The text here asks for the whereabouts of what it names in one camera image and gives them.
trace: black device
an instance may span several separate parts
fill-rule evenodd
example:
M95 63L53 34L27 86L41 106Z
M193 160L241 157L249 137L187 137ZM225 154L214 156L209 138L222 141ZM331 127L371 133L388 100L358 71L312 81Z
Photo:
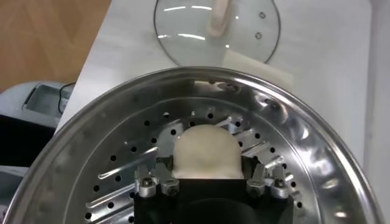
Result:
M171 169L172 158L164 160ZM243 158L243 173L253 174L257 159ZM180 190L134 198L136 224L282 224L293 222L294 200L247 190L247 180L179 179Z

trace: metal clamp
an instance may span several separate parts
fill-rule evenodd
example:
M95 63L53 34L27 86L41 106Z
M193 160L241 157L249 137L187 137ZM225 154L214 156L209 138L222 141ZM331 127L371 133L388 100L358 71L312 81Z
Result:
M145 165L141 165L135 171L135 179L138 182L138 194L143 198L156 195L156 183L147 172Z
M175 196L179 192L179 181L172 177L165 164L157 163L155 168L156 175L159 178L161 192L167 196Z
M264 194L266 182L266 168L262 163L258 163L251 179L246 181L246 190L252 197L260 197Z
M272 171L274 182L271 184L271 195L275 198L286 199L289 195L289 190L285 183L285 170L282 166L276 166Z

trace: perforated metal disc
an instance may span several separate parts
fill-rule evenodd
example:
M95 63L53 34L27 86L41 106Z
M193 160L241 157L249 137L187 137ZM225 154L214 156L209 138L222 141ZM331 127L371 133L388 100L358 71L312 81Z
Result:
M230 2L223 29L210 25L220 18L213 16L221 13L215 12L216 2ZM247 58L267 62L280 33L273 0L158 0L154 23L162 48L182 66L224 67Z
M30 168L6 224L133 222L137 166L171 155L199 124L225 128L266 167L285 167L296 223L381 223L345 144L300 100L236 71L177 68L124 83L75 115Z

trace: stainless steel bowl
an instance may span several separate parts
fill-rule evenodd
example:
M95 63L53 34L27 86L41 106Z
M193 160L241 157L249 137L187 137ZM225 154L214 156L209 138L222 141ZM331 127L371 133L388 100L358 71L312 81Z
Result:
M202 67L139 77L81 110L35 160L6 223L131 222L136 166L171 154L197 124L226 128L268 167L284 164L298 223L383 223L353 156L311 108L257 77Z

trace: white dough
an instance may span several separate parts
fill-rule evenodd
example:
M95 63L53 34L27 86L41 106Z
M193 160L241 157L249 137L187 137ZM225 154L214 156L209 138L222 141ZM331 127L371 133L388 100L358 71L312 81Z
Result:
M176 141L173 158L176 178L244 178L237 140L227 130L214 125L186 130Z

